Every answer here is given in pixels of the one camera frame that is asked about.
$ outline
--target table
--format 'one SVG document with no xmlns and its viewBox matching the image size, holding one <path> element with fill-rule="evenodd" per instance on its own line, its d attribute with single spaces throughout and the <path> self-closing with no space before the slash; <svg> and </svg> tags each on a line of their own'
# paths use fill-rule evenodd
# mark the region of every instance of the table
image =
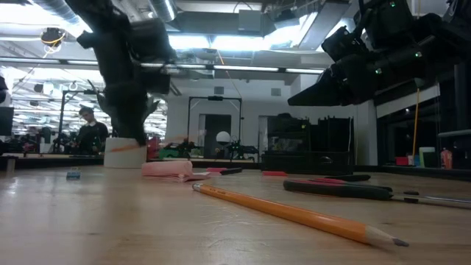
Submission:
<svg viewBox="0 0 471 265">
<path fill-rule="evenodd" d="M 409 248 L 380 249 L 192 191 L 139 170 L 82 167 L 0 177 L 0 264 L 469 264 L 471 210 L 284 191 L 259 171 L 219 188 L 373 225 Z M 372 184 L 471 197 L 471 183 L 373 174 Z"/>
</svg>

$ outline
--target wooden table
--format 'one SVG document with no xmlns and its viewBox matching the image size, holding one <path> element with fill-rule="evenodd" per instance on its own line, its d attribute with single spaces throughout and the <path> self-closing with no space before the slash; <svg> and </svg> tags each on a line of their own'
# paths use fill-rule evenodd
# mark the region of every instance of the wooden table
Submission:
<svg viewBox="0 0 471 265">
<path fill-rule="evenodd" d="M 257 171 L 207 183 L 365 222 L 408 241 L 380 249 L 192 191 L 139 170 L 82 167 L 0 177 L 0 264 L 469 264 L 471 210 L 284 191 Z M 375 174 L 372 184 L 471 197 L 471 183 Z"/>
</svg>

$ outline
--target ceiling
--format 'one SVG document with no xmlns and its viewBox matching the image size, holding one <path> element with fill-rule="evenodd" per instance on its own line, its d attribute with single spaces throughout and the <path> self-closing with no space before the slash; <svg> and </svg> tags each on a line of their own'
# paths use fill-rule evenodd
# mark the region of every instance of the ceiling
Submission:
<svg viewBox="0 0 471 265">
<path fill-rule="evenodd" d="M 60 16 L 46 12 L 36 4 L 20 5 L 11 3 L 25 1 L 0 0 L 0 56 L 6 57 L 46 57 L 56 59 L 96 60 L 91 49 L 83 49 L 75 37 L 87 27 L 82 22 L 68 24 Z M 347 25 L 354 27 L 353 16 L 358 11 L 356 0 L 250 0 L 237 2 L 230 0 L 175 0 L 177 18 L 167 23 L 171 45 L 177 50 L 181 63 L 226 64 L 231 66 L 275 66 L 287 68 L 327 68 L 332 60 L 320 49 L 322 41 L 335 29 Z M 445 0 L 408 0 L 413 13 L 446 10 Z M 142 21 L 155 17 L 151 14 L 148 0 L 113 0 L 131 21 Z M 273 20 L 282 10 L 292 9 L 300 25 L 276 30 Z M 239 13 L 250 15 L 263 13 L 263 26 L 257 32 L 240 30 Z M 59 27 L 69 34 L 60 50 L 48 50 L 40 42 L 40 34 L 46 27 Z M 219 53 L 207 48 L 218 49 Z M 97 70 L 76 68 L 46 68 L 46 66 L 24 66 L 0 63 L 1 73 L 8 76 L 13 86 L 13 104 L 17 117 L 17 130 L 25 132 L 22 124 L 58 126 L 61 90 L 74 88 L 77 91 L 91 88 L 90 80 L 98 89 L 104 83 Z M 228 93 L 241 89 L 244 99 L 277 100 L 269 95 L 268 89 L 283 88 L 288 91 L 297 74 L 277 74 L 248 71 L 182 71 L 172 77 L 177 89 L 184 96 L 208 96 L 213 87 L 222 85 Z M 48 94 L 34 92 L 34 86 L 46 83 L 53 87 Z M 31 106 L 36 100 L 38 106 Z M 75 130 L 80 121 L 77 111 L 84 102 L 98 105 L 94 96 L 77 94 L 65 105 L 66 128 Z M 99 120 L 107 122 L 104 113 L 97 113 Z M 160 104 L 156 113 L 148 120 L 149 131 L 165 134 L 166 103 Z"/>
</svg>

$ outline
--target pencil tip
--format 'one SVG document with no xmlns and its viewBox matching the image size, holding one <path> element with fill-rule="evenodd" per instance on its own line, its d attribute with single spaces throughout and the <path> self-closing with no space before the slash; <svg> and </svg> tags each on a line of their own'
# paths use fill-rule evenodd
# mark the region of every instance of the pencil tip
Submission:
<svg viewBox="0 0 471 265">
<path fill-rule="evenodd" d="M 396 246 L 399 246 L 399 247 L 408 247 L 409 246 L 409 243 L 407 243 L 405 241 L 402 241 L 398 238 L 393 238 L 392 241 L 394 242 L 394 244 Z"/>
</svg>

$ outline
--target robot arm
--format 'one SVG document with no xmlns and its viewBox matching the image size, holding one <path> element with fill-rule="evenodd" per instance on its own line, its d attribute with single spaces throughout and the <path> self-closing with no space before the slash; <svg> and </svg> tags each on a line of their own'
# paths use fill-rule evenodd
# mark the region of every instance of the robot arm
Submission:
<svg viewBox="0 0 471 265">
<path fill-rule="evenodd" d="M 135 138 L 144 145 L 147 93 L 167 94 L 170 77 L 160 69 L 144 69 L 141 63 L 174 57 L 164 24 L 158 18 L 130 23 L 111 0 L 65 1 L 93 30 L 77 42 L 95 52 L 113 129 L 119 137 Z"/>
<path fill-rule="evenodd" d="M 317 83 L 288 100 L 290 105 L 361 104 L 377 91 L 436 76 L 471 58 L 471 1 L 449 0 L 444 18 L 414 19 L 406 0 L 371 0 L 355 17 L 350 33 L 340 28 L 322 48 L 335 61 Z M 363 29 L 372 50 L 361 39 Z"/>
</svg>

